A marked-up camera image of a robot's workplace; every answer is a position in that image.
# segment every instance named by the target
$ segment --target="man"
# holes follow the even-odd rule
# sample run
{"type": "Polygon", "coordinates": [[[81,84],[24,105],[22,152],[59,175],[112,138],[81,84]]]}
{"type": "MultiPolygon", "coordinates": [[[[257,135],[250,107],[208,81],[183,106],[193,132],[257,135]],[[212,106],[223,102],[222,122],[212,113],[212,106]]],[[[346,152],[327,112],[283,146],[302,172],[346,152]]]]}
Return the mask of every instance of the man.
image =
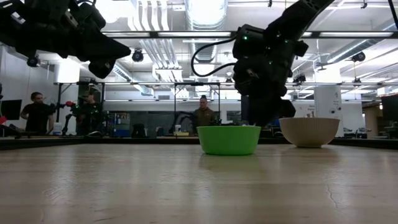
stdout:
{"type": "Polygon", "coordinates": [[[77,117],[78,133],[84,136],[93,131],[99,131],[101,124],[101,105],[94,99],[94,91],[88,91],[81,106],[82,113],[77,117]]]}
{"type": "Polygon", "coordinates": [[[47,134],[47,124],[48,131],[52,131],[54,127],[54,111],[43,103],[43,94],[34,92],[30,99],[33,103],[26,105],[21,112],[21,118],[27,120],[25,131],[47,134]]]}
{"type": "Polygon", "coordinates": [[[209,126],[216,119],[214,111],[207,107],[207,98],[205,95],[200,98],[200,107],[193,114],[197,119],[197,127],[209,126]]]}

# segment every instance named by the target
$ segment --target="white bowl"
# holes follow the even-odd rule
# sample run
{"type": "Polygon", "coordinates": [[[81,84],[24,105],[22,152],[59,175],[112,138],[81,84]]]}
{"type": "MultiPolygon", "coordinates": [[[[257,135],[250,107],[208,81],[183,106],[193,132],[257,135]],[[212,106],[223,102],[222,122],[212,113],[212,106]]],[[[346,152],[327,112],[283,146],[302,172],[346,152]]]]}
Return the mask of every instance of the white bowl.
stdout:
{"type": "Polygon", "coordinates": [[[281,118],[282,134],[297,147],[321,147],[336,136],[339,119],[335,118],[281,118]]]}

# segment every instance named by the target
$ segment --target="red object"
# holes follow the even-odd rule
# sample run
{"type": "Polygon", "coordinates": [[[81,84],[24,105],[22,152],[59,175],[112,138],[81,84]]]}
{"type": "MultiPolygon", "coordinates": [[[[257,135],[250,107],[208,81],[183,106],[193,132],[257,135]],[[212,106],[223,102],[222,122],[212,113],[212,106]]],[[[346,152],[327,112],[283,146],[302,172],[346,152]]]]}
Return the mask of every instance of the red object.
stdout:
{"type": "Polygon", "coordinates": [[[74,103],[72,101],[67,101],[67,103],[66,103],[67,106],[73,106],[73,104],[74,103]]]}
{"type": "Polygon", "coordinates": [[[7,121],[5,116],[0,117],[0,124],[4,124],[7,121]]]}

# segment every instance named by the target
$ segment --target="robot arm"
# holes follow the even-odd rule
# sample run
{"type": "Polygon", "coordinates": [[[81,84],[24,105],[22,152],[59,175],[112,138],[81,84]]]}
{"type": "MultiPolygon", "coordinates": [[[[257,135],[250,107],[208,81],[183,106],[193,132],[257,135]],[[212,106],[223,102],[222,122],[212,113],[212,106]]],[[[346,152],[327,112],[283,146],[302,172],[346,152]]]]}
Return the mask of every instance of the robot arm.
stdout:
{"type": "Polygon", "coordinates": [[[0,2],[0,42],[28,58],[37,67],[36,51],[76,56],[90,61],[98,78],[112,71],[116,59],[130,55],[129,47],[101,33],[106,21],[96,0],[8,0],[0,2]]]}
{"type": "Polygon", "coordinates": [[[292,117],[293,104],[281,97],[287,93],[285,83],[292,76],[291,66],[296,56],[304,56],[308,45],[299,41],[307,27],[333,0],[299,0],[260,29],[243,25],[230,40],[199,48],[192,57],[191,68],[199,77],[207,77],[227,66],[234,65],[235,89],[249,96],[251,124],[264,126],[275,117],[292,117]],[[223,65],[209,74],[197,74],[193,66],[196,54],[206,47],[235,40],[233,56],[236,63],[223,65]]]}

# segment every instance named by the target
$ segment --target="brown jacket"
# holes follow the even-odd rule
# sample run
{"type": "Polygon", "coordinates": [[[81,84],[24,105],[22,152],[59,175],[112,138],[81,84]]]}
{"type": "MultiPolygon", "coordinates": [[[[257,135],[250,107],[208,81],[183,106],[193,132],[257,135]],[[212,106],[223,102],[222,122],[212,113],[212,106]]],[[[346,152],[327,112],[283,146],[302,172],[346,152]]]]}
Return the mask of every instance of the brown jacket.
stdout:
{"type": "Polygon", "coordinates": [[[205,110],[197,109],[193,114],[197,117],[197,126],[209,126],[216,119],[216,114],[209,108],[205,110]]]}

